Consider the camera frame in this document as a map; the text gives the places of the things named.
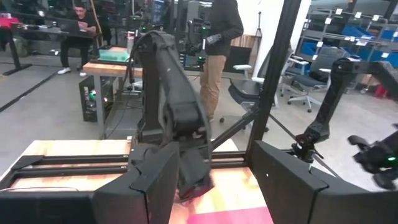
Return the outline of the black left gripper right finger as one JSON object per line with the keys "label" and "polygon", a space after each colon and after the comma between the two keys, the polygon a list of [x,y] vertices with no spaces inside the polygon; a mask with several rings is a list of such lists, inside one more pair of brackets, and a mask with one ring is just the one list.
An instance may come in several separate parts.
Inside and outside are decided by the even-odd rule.
{"label": "black left gripper right finger", "polygon": [[397,224],[397,192],[370,192],[263,141],[251,171],[275,224]]}

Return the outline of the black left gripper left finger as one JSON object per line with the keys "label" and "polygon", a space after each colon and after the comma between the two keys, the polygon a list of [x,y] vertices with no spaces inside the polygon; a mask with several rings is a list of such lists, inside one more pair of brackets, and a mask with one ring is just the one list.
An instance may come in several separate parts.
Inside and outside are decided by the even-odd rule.
{"label": "black left gripper left finger", "polygon": [[94,192],[99,224],[168,224],[177,188],[179,144],[171,142]]}

